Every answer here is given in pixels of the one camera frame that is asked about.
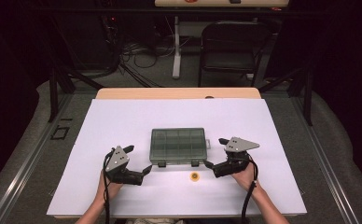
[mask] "black curtain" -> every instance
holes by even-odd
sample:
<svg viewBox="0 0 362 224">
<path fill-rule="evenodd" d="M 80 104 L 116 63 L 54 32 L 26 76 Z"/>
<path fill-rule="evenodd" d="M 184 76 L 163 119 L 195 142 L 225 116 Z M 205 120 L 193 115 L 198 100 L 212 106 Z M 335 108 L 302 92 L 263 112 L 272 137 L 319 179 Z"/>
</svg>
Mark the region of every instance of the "black curtain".
<svg viewBox="0 0 362 224">
<path fill-rule="evenodd" d="M 290 0 L 289 10 L 325 11 L 338 0 Z M 308 60 L 329 18 L 285 19 L 271 53 L 265 77 L 282 77 Z"/>
<path fill-rule="evenodd" d="M 316 71 L 314 90 L 340 119 L 362 172 L 362 1 L 331 42 Z"/>
<path fill-rule="evenodd" d="M 0 1 L 0 172 L 35 112 L 36 87 L 49 79 L 48 70 L 18 3 Z"/>
</svg>

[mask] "white paper sheet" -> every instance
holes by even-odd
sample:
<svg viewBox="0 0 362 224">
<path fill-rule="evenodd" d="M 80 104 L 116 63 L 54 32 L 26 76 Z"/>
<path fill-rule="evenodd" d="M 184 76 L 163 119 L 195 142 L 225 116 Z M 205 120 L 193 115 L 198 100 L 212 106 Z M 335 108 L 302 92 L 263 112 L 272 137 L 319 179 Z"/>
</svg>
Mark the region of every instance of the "white paper sheet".
<svg viewBox="0 0 362 224">
<path fill-rule="evenodd" d="M 306 208 L 264 100 L 93 100 L 49 206 L 48 215 L 81 216 L 94 198 L 104 156 L 111 147 L 134 145 L 128 169 L 150 165 L 154 128 L 203 127 L 211 142 L 208 161 L 226 159 L 218 138 L 238 136 L 260 144 L 249 150 L 259 181 L 281 213 L 305 214 Z M 198 172 L 197 182 L 189 175 Z M 246 192 L 231 176 L 215 178 L 200 165 L 154 166 L 142 186 L 124 186 L 111 203 L 116 217 L 239 216 Z M 248 215 L 260 214 L 253 200 Z"/>
</svg>

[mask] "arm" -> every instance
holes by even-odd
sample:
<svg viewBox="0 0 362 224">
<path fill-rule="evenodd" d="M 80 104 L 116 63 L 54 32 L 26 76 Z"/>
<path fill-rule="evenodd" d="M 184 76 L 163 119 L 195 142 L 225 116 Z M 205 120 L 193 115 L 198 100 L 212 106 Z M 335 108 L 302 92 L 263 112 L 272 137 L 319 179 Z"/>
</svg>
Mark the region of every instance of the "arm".
<svg viewBox="0 0 362 224">
<path fill-rule="evenodd" d="M 109 201 L 117 196 L 122 184 L 111 183 L 108 186 Z M 96 196 L 94 197 L 93 202 L 84 215 L 77 221 L 77 224 L 91 224 L 94 223 L 97 218 L 102 214 L 104 210 L 104 180 L 103 172 L 100 174 L 99 186 L 97 188 Z"/>
<path fill-rule="evenodd" d="M 233 178 L 236 182 L 245 190 L 250 188 L 251 182 L 253 181 L 254 167 L 252 164 L 249 164 L 245 170 L 233 174 Z M 266 193 L 265 189 L 260 186 L 257 182 L 256 188 L 253 190 L 252 198 L 256 202 L 260 212 L 262 213 L 263 219 L 268 224 L 286 224 L 288 221 L 285 217 L 279 212 L 276 206 L 273 204 L 271 198 Z"/>
</svg>

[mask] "black device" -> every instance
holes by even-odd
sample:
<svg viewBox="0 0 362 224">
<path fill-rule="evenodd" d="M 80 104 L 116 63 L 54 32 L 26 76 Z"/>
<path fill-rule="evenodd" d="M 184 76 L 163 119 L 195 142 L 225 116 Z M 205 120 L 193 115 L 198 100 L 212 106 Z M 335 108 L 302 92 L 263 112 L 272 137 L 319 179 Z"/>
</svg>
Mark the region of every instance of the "black device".
<svg viewBox="0 0 362 224">
<path fill-rule="evenodd" d="M 112 148 L 104 160 L 105 176 L 113 183 L 141 185 L 145 175 L 151 172 L 152 165 L 143 170 L 142 173 L 130 171 L 126 168 L 129 163 L 127 153 L 131 152 L 134 146 Z"/>
<path fill-rule="evenodd" d="M 251 161 L 247 150 L 259 147 L 259 144 L 249 142 L 239 137 L 232 137 L 230 140 L 220 138 L 219 143 L 225 145 L 224 150 L 228 156 L 227 160 L 217 165 L 206 160 L 203 161 L 207 168 L 213 170 L 216 177 L 231 175 L 245 170 Z"/>
<path fill-rule="evenodd" d="M 252 181 L 247 195 L 245 196 L 243 208 L 242 208 L 242 223 L 249 223 L 249 219 L 246 218 L 245 212 L 247 210 L 248 201 L 251 198 L 254 188 L 258 181 L 258 166 L 253 161 L 252 157 L 247 153 L 248 149 L 259 147 L 259 144 L 249 142 L 239 137 L 232 137 L 230 140 L 220 138 L 219 143 L 225 145 L 224 150 L 227 154 L 227 160 L 214 165 L 212 162 L 203 161 L 204 165 L 212 169 L 216 178 L 224 175 L 232 175 L 239 173 L 251 163 L 254 165 L 254 180 Z"/>
</svg>

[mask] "clear plastic box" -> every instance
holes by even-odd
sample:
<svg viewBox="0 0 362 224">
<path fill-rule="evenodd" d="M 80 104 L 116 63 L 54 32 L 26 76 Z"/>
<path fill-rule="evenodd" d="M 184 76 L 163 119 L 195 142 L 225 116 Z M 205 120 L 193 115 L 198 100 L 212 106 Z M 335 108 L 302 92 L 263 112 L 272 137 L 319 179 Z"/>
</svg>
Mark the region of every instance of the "clear plastic box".
<svg viewBox="0 0 362 224">
<path fill-rule="evenodd" d="M 204 129 L 153 129 L 149 159 L 159 167 L 168 164 L 199 166 L 202 160 L 207 160 Z"/>
</svg>

